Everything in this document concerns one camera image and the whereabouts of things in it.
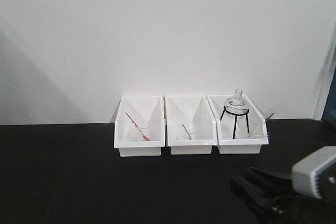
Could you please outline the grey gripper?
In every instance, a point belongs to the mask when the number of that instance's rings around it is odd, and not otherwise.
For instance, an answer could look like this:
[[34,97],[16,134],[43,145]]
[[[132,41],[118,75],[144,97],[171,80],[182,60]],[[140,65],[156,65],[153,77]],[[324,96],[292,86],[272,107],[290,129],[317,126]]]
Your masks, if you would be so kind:
[[291,175],[251,167],[244,177],[232,178],[230,188],[261,223],[276,223],[290,201],[291,186],[299,194],[324,198],[322,173],[333,165],[335,146],[325,146],[294,164]]

